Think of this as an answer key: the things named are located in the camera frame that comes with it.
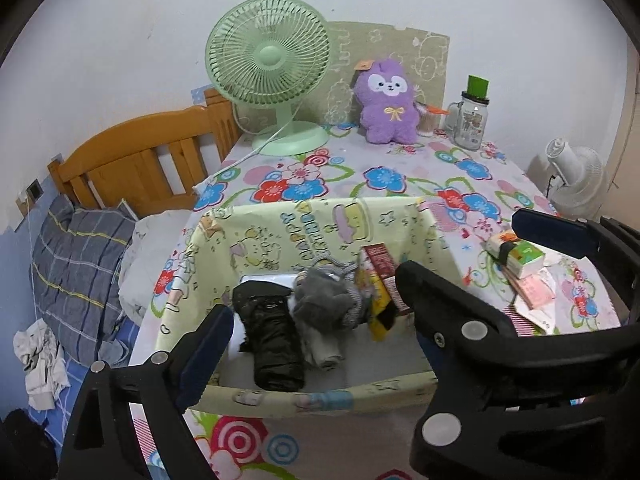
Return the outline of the green tissue pack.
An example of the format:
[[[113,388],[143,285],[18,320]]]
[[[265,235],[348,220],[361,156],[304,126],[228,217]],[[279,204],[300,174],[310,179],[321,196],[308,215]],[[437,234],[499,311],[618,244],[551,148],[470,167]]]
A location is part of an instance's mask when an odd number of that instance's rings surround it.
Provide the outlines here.
[[[544,252],[511,230],[488,238],[485,247],[489,255],[516,278],[526,278],[544,267]]]

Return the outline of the wooden bed headboard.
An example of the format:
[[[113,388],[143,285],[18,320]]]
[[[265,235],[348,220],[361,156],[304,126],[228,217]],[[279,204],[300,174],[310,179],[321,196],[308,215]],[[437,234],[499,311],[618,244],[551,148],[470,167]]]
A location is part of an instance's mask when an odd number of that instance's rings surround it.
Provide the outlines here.
[[[64,162],[50,162],[58,192],[89,209],[126,200],[141,217],[192,208],[194,186],[208,176],[198,139],[210,136],[224,158],[240,138],[232,103],[214,89],[204,96],[203,105],[121,122],[81,144]]]

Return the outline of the red snack packet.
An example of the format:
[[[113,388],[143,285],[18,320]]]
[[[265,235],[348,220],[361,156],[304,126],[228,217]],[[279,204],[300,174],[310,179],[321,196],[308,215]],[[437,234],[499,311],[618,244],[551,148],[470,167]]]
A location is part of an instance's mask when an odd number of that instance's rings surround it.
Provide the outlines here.
[[[396,268],[397,264],[384,244],[367,245],[361,249],[363,281],[371,294],[374,315],[387,310],[391,310],[395,316],[405,316],[411,312],[399,295]]]

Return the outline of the blue plaid pillow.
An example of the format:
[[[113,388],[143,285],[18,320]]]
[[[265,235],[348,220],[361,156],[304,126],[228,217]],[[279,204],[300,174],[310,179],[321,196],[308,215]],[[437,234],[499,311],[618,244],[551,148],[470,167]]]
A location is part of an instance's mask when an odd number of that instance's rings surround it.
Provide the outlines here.
[[[35,308],[70,358],[92,364],[125,317],[119,271],[136,219],[125,204],[87,209],[56,196],[32,250]]]

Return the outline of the yellow fabric storage box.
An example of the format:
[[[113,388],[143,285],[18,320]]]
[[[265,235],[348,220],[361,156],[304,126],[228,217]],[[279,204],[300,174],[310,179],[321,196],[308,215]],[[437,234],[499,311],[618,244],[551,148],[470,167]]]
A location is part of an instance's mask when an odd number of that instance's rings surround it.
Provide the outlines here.
[[[363,247],[382,244],[395,262],[413,260],[454,284],[454,256],[433,215],[414,197],[336,198],[212,208],[195,217],[180,252],[158,281],[166,295],[155,348],[170,351],[213,307],[231,312],[242,280],[297,274],[315,263],[356,261]],[[206,360],[214,374],[193,407],[244,417],[367,413],[427,404],[437,380],[416,341],[411,316],[382,341],[365,327],[350,338],[341,378],[319,373],[300,393],[266,391],[253,382],[250,358],[240,355],[242,324],[217,333]]]

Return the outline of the white paper package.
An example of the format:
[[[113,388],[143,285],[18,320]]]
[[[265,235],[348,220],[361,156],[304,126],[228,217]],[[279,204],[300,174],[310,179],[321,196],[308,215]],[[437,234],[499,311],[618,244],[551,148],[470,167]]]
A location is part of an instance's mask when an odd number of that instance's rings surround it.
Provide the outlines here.
[[[516,317],[543,335],[566,335],[574,332],[574,260],[564,255],[551,256],[544,265],[555,280],[555,300],[532,309],[516,294],[512,307]]]

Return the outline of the pink tissue pack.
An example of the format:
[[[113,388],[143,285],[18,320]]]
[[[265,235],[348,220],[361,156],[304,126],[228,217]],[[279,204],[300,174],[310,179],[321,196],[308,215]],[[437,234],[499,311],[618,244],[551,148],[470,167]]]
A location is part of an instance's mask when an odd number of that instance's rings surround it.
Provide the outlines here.
[[[555,300],[555,280],[546,268],[526,275],[524,278],[517,278],[507,268],[503,268],[502,272],[518,296],[530,308],[539,309]]]

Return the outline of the floral tablecloth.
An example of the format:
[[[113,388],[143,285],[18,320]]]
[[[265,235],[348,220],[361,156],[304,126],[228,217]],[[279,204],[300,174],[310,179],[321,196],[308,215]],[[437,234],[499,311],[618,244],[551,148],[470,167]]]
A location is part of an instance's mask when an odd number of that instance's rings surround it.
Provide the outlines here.
[[[425,205],[454,256],[458,285],[512,312],[513,289],[486,252],[486,240],[509,226],[514,211],[552,212],[553,205],[495,144],[471,152],[436,131],[412,145],[373,145],[355,126],[334,126],[325,146],[291,157],[252,155],[241,141],[228,168],[201,185],[167,262],[180,252],[196,215],[212,208],[382,197],[414,197]],[[135,363],[157,350],[155,313],[166,302],[159,280],[134,347]],[[346,336],[341,364],[330,372],[311,370],[306,381],[319,373],[343,377],[355,332]],[[190,410],[186,424],[221,479],[409,479],[413,427],[426,406],[285,418]]]

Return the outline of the green desk fan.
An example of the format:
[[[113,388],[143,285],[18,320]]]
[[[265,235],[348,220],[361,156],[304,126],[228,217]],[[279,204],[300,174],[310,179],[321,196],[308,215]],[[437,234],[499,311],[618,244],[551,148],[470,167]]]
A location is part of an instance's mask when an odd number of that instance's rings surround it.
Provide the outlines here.
[[[255,134],[267,156],[301,155],[329,135],[295,116],[329,70],[332,41],[319,11],[300,0],[246,0],[219,19],[205,46],[215,89],[234,105],[273,110],[276,123]]]

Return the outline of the beige patterned board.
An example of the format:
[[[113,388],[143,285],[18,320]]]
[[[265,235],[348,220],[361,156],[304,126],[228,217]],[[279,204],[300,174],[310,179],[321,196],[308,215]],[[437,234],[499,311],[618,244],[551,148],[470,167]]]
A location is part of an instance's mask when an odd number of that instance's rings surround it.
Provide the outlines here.
[[[356,124],[360,105],[352,94],[356,66],[364,61],[392,58],[405,71],[416,99],[444,104],[450,38],[437,32],[392,25],[331,22],[332,58],[313,92],[292,106],[295,117],[320,125]]]

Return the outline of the white pillow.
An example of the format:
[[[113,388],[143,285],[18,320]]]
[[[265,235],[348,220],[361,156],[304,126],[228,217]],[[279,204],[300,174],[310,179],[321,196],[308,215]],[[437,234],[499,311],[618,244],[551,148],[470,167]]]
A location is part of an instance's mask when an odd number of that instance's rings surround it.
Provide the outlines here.
[[[122,257],[118,298],[131,322],[140,326],[154,294],[160,272],[175,248],[190,210],[166,210],[139,220]]]

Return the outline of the white standing fan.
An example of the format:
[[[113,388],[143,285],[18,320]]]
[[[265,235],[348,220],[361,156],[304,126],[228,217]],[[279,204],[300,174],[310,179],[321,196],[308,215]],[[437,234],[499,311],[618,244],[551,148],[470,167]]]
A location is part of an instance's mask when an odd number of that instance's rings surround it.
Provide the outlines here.
[[[596,218],[608,190],[605,164],[598,153],[556,138],[548,143],[546,155],[555,177],[560,179],[550,191],[550,202],[556,211],[571,219]]]

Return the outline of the black bag in box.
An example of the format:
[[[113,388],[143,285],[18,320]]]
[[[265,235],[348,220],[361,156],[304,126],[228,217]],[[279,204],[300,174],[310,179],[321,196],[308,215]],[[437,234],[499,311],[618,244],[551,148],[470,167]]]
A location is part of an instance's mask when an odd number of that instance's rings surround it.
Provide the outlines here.
[[[305,356],[288,308],[292,289],[246,281],[232,292],[232,308],[244,326],[240,351],[254,358],[254,383],[267,391],[299,392],[305,387]]]

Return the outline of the purple plush toy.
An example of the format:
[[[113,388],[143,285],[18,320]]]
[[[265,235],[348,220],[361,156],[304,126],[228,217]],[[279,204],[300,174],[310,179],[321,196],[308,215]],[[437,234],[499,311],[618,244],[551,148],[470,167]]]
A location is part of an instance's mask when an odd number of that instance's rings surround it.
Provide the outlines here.
[[[360,70],[354,96],[360,105],[360,127],[369,143],[416,143],[420,116],[414,106],[414,90],[398,61],[383,58]]]

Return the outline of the glass jar green lid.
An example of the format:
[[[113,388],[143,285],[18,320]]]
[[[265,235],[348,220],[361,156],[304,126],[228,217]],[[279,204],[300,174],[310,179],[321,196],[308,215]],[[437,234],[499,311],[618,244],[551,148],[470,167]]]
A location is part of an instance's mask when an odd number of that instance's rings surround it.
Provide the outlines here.
[[[460,148],[478,151],[482,145],[488,118],[489,81],[470,75],[461,99],[448,106],[444,129]]]

